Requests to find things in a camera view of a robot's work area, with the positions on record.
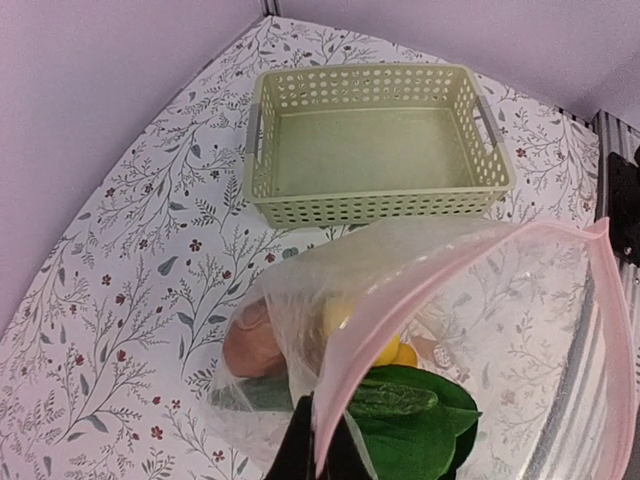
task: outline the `leafy green vegetable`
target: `leafy green vegetable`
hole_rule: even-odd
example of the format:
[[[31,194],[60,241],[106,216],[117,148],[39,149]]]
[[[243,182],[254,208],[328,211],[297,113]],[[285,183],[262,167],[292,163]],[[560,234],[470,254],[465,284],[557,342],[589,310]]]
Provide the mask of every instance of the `leafy green vegetable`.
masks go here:
[[[356,417],[409,415],[438,403],[430,390],[365,378],[356,390],[349,412]]]
[[[475,423],[477,423],[478,418],[480,418],[480,412],[476,412],[475,410],[463,410],[461,408],[454,407],[444,408],[447,411],[451,430],[453,430],[453,434],[456,437],[459,437],[469,430]]]
[[[437,479],[455,453],[445,408],[394,417],[356,417],[380,480]]]
[[[402,365],[372,368],[365,380],[399,383],[423,390],[431,390],[438,396],[438,401],[447,407],[462,408],[464,410],[478,409],[476,402],[464,388],[440,375],[419,368]]]
[[[471,453],[480,417],[459,385],[400,365],[371,369],[349,412],[380,480],[454,480]]]

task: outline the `table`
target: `table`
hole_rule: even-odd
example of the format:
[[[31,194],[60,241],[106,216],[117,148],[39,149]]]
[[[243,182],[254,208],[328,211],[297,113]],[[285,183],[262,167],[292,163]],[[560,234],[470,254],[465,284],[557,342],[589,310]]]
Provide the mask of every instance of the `table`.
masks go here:
[[[225,321],[259,272],[348,227],[270,230],[242,197],[256,77],[271,69],[441,62],[366,35],[260,22],[125,152],[57,242],[0,348],[0,479],[255,480],[205,430]],[[592,222],[598,140],[478,76],[516,167],[489,218]]]

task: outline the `plastic basket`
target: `plastic basket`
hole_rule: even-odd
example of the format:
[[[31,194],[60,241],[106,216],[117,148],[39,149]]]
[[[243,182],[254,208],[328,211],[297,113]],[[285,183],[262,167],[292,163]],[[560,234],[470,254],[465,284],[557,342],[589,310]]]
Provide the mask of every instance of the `plastic basket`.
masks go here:
[[[515,181],[480,86],[459,65],[266,73],[247,135],[245,197],[273,227],[482,215]]]

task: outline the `purple wall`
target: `purple wall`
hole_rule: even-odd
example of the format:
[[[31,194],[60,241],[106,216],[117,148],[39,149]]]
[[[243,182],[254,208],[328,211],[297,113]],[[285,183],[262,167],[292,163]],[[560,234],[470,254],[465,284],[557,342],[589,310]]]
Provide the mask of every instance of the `purple wall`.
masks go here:
[[[258,0],[0,0],[0,331],[138,133]]]
[[[640,128],[637,0],[280,0],[283,15],[415,47],[585,119]],[[614,72],[635,75],[619,78]]]

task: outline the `lemon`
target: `lemon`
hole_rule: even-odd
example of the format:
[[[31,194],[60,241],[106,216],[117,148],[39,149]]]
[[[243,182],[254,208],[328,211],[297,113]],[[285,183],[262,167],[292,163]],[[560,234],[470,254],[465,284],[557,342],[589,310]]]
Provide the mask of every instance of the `lemon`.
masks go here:
[[[353,315],[353,303],[338,298],[330,298],[324,305],[323,315],[323,331],[328,337],[338,328],[344,328],[349,322],[351,315]],[[398,346],[400,345],[400,335],[393,337],[391,342],[382,351],[374,367],[382,367],[389,365],[398,354]]]
[[[391,361],[391,365],[418,368],[418,354],[408,343],[398,345],[398,353]]]
[[[390,365],[393,359],[398,355],[398,347],[400,347],[400,335],[396,335],[393,339],[384,347],[384,350],[373,364],[374,367],[384,367]]]
[[[344,328],[353,315],[353,304],[344,299],[330,298],[324,305],[323,331],[328,337],[334,330]]]

